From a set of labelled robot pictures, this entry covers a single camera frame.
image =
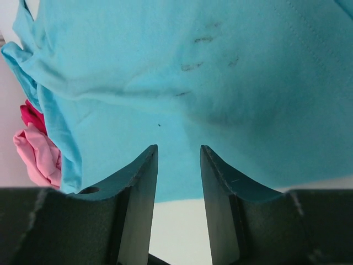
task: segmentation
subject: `light blue fabric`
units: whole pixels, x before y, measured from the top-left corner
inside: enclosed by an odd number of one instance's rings
[[[346,0],[23,2],[2,53],[78,192],[159,145],[156,201],[202,196],[200,145],[269,187],[353,174]]]

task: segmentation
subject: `seam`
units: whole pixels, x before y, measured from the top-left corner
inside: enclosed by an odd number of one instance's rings
[[[326,51],[330,56],[336,59],[336,62],[343,68],[343,70],[347,70],[347,68],[342,64],[342,62],[338,59],[337,54],[329,48],[327,43],[324,41],[322,37],[320,37],[319,33],[313,28],[313,26],[308,22],[308,20],[298,11],[298,9],[289,1],[286,1],[287,4],[296,12],[299,17],[304,21],[305,26],[315,35],[315,37],[320,40],[321,44],[326,48]]]
[[[315,59],[315,62],[321,66],[321,68],[327,72],[330,77],[332,77],[331,72],[325,67],[325,64],[322,63],[322,59],[315,54],[315,52],[309,47],[309,45],[303,40],[302,37],[299,36],[299,34],[294,30],[293,26],[286,20],[277,10],[276,7],[274,7],[274,11],[276,14],[287,24],[289,27],[290,31],[297,37],[297,39],[301,42],[301,44],[307,49],[307,51],[311,54],[311,56]]]

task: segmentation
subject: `t-shirt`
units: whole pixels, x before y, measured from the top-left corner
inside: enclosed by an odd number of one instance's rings
[[[317,0],[21,1],[2,49],[64,192],[159,146],[156,201],[202,196],[200,145],[272,188],[353,173],[353,21]]]

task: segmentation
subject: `white wall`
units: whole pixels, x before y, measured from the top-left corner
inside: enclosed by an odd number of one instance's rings
[[[25,127],[20,113],[25,100],[20,84],[0,55],[0,187],[34,186],[12,140],[15,132]]]

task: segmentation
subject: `turquoise t-shirt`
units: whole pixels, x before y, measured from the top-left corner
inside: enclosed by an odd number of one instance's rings
[[[353,174],[353,8],[318,0],[23,0],[2,54],[78,192],[159,145],[156,201],[200,145],[272,188]]]

